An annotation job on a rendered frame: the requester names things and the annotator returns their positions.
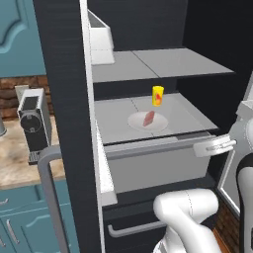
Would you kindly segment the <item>teal wall cupboard door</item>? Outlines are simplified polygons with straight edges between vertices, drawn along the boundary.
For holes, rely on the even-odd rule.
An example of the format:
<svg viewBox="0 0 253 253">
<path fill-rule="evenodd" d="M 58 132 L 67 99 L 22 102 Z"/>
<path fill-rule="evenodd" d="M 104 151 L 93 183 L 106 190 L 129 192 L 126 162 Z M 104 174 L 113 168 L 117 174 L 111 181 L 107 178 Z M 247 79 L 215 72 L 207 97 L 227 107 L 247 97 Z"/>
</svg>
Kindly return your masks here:
<svg viewBox="0 0 253 253">
<path fill-rule="evenodd" d="M 0 78 L 45 75 L 33 0 L 0 0 Z"/>
</svg>

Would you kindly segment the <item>teal base cupboard door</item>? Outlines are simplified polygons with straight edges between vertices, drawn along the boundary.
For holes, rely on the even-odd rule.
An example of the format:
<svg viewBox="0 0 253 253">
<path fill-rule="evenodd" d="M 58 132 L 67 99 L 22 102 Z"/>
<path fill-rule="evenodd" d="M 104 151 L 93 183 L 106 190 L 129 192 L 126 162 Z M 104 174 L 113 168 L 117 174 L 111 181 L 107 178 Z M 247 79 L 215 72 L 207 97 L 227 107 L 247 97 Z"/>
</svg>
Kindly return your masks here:
<svg viewBox="0 0 253 253">
<path fill-rule="evenodd" d="M 62 205 L 60 211 L 69 251 L 70 253 L 80 253 L 71 205 Z M 9 233 L 7 219 L 11 220 L 15 234 L 20 240 L 19 244 L 13 241 Z M 48 208 L 6 214 L 1 217 L 1 221 L 7 229 L 17 253 L 60 253 Z"/>
<path fill-rule="evenodd" d="M 3 242 L 6 244 L 6 240 L 5 240 L 5 236 L 4 235 L 5 235 L 5 233 L 4 233 L 4 230 L 3 230 L 3 227 L 2 227 L 2 223 L 0 221 L 0 236 L 1 236 L 2 240 L 3 240 Z M 7 252 L 6 249 L 7 249 L 7 247 L 2 247 L 0 245 L 0 253 L 6 253 Z"/>
</svg>

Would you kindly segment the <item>white door bin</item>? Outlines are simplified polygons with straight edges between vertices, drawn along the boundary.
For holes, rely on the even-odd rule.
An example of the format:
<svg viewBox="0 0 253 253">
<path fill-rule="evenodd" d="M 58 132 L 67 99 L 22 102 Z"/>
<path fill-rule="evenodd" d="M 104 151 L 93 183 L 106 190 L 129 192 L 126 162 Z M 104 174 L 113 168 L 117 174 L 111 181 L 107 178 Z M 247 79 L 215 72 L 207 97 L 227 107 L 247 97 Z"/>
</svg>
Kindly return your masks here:
<svg viewBox="0 0 253 253">
<path fill-rule="evenodd" d="M 97 131 L 97 141 L 98 141 L 98 164 L 99 164 L 99 174 L 100 174 L 100 188 L 102 197 L 102 206 L 115 205 L 117 200 L 117 195 L 115 193 L 115 187 L 104 150 L 104 145 L 100 135 L 99 128 L 96 127 Z"/>
<path fill-rule="evenodd" d="M 111 28 L 91 11 L 88 11 L 88 18 L 92 64 L 113 64 L 115 58 Z"/>
</svg>

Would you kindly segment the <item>grey round object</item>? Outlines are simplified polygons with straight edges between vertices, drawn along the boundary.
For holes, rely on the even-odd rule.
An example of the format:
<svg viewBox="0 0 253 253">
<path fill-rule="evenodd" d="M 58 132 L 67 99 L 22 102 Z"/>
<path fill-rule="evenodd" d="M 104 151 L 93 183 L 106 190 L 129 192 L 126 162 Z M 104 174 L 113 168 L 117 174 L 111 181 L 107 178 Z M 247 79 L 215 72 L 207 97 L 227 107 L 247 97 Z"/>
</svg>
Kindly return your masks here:
<svg viewBox="0 0 253 253">
<path fill-rule="evenodd" d="M 6 133 L 6 128 L 4 126 L 4 123 L 3 123 L 3 120 L 2 120 L 2 117 L 0 115 L 0 136 L 4 135 Z"/>
</svg>

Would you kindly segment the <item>teal drawer front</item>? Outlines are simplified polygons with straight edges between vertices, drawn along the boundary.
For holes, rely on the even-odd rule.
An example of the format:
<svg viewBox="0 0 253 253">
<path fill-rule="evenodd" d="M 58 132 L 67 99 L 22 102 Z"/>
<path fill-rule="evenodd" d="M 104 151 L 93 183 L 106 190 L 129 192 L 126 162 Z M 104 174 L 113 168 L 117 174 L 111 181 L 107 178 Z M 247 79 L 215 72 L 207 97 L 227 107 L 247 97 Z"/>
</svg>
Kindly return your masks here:
<svg viewBox="0 0 253 253">
<path fill-rule="evenodd" d="M 69 202 L 67 184 L 65 180 L 55 181 L 54 186 L 60 204 Z M 0 202 L 9 199 L 6 205 L 0 206 L 0 213 L 13 211 L 18 208 L 29 206 L 33 203 L 45 203 L 44 193 L 41 184 L 13 188 L 10 190 L 0 190 Z"/>
</svg>

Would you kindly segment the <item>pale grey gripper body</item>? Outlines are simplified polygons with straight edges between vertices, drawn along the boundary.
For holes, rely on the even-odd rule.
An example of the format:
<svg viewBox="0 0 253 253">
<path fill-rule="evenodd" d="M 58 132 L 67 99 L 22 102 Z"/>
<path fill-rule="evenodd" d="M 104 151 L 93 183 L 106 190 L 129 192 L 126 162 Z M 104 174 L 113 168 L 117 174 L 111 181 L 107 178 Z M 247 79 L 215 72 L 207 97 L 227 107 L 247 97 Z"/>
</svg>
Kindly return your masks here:
<svg viewBox="0 0 253 253">
<path fill-rule="evenodd" d="M 193 145 L 197 157 L 215 156 L 228 152 L 236 144 L 229 134 L 217 136 L 206 141 L 198 142 Z"/>
</svg>

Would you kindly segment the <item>grey coffee machine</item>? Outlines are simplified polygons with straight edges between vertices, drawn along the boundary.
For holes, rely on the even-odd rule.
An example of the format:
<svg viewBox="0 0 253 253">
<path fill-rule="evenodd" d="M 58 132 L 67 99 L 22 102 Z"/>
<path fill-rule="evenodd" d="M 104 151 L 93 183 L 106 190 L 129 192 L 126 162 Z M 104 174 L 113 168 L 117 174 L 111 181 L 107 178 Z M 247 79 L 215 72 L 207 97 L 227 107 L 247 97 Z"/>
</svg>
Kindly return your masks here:
<svg viewBox="0 0 253 253">
<path fill-rule="evenodd" d="M 40 153 L 51 146 L 52 127 L 44 88 L 26 89 L 17 113 L 28 145 L 28 162 L 36 165 Z"/>
</svg>

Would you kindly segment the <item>black fridge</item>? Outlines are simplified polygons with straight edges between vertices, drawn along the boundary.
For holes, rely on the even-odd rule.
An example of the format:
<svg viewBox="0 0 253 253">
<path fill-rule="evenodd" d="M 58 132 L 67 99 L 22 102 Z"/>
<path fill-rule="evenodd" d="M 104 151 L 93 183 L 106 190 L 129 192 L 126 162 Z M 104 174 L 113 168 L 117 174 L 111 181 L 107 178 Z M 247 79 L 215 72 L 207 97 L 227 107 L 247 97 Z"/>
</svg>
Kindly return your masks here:
<svg viewBox="0 0 253 253">
<path fill-rule="evenodd" d="M 242 101 L 253 100 L 253 0 L 88 0 L 88 8 L 112 31 L 115 51 L 188 48 L 232 73 L 94 82 L 95 102 L 180 93 L 211 120 L 211 138 L 226 134 L 238 121 Z M 233 212 L 239 211 L 236 166 L 229 151 L 209 157 L 207 174 L 177 183 L 115 193 L 118 202 L 104 209 L 140 204 L 172 191 L 213 190 Z"/>
</svg>

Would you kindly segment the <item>white plate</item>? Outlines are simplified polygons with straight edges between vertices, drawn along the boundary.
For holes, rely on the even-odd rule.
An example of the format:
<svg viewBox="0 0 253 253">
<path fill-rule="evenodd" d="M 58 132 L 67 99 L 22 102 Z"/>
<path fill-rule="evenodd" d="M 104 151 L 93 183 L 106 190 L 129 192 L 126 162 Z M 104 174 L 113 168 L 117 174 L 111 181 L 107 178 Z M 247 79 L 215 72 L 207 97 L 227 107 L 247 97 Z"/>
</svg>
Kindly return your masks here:
<svg viewBox="0 0 253 253">
<path fill-rule="evenodd" d="M 158 114 L 154 114 L 153 122 L 148 126 L 144 126 L 143 122 L 147 112 L 137 112 L 130 115 L 127 119 L 127 124 L 135 130 L 139 130 L 142 132 L 159 132 L 167 128 L 168 121 L 167 119 Z"/>
</svg>

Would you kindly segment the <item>black fridge door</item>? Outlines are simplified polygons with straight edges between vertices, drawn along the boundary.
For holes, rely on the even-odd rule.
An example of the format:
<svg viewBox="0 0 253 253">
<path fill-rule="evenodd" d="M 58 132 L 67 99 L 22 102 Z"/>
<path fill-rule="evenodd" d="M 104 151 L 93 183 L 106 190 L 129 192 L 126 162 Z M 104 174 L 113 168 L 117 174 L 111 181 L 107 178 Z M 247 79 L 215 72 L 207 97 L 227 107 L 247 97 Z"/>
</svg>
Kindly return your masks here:
<svg viewBox="0 0 253 253">
<path fill-rule="evenodd" d="M 34 0 L 80 253 L 105 253 L 87 0 Z"/>
</svg>

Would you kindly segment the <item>red raw steak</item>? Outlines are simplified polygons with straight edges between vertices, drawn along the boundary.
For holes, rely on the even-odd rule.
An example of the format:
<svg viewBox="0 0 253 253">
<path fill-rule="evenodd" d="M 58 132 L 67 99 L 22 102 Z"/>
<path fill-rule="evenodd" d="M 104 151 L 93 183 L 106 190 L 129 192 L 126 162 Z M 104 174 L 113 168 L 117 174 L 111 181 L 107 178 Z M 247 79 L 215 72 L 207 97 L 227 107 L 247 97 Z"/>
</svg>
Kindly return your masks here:
<svg viewBox="0 0 253 253">
<path fill-rule="evenodd" d="M 155 115 L 155 112 L 154 111 L 150 111 L 146 114 L 145 118 L 144 118 L 144 121 L 143 121 L 143 126 L 144 127 L 147 127 L 148 125 L 150 125 L 152 122 L 153 122 L 153 119 L 154 119 L 154 115 Z"/>
</svg>

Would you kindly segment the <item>grey fridge crisper drawer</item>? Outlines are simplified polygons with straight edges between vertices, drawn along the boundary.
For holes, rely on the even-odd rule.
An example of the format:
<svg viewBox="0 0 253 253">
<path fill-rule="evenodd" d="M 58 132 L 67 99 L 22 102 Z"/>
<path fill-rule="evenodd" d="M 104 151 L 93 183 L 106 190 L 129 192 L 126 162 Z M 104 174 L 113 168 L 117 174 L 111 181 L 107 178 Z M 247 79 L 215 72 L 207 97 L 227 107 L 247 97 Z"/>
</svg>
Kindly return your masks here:
<svg viewBox="0 0 253 253">
<path fill-rule="evenodd" d="M 193 145 L 210 137 L 205 131 L 105 146 L 116 193 L 205 177 L 210 159 L 198 158 Z"/>
</svg>

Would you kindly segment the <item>grey fridge shelf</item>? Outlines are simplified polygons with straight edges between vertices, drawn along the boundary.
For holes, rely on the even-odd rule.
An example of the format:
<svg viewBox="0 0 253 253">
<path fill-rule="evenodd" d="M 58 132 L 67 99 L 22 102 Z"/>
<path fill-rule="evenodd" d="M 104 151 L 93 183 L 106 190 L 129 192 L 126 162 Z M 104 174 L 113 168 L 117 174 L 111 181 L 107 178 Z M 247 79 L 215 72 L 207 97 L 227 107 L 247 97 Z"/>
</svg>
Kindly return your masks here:
<svg viewBox="0 0 253 253">
<path fill-rule="evenodd" d="M 168 126 L 160 132 L 142 132 L 127 123 L 132 114 L 149 111 L 162 115 Z M 180 93 L 164 95 L 160 107 L 152 106 L 150 96 L 96 101 L 95 115 L 104 144 L 217 129 Z"/>
<path fill-rule="evenodd" d="M 92 67 L 95 83 L 232 73 L 188 48 L 115 51 L 114 57 L 114 64 Z"/>
</svg>

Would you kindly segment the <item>black freezer drawer front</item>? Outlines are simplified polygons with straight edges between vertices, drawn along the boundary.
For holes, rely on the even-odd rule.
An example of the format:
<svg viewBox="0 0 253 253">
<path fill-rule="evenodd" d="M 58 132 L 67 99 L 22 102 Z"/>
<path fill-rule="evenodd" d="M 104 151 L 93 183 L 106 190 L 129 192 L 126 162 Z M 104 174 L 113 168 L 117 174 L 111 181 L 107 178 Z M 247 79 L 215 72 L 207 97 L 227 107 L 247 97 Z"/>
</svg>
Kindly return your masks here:
<svg viewBox="0 0 253 253">
<path fill-rule="evenodd" d="M 106 253 L 219 253 L 211 231 L 218 200 L 210 189 L 181 190 L 104 211 Z M 114 238 L 115 230 L 162 221 L 166 227 Z"/>
</svg>

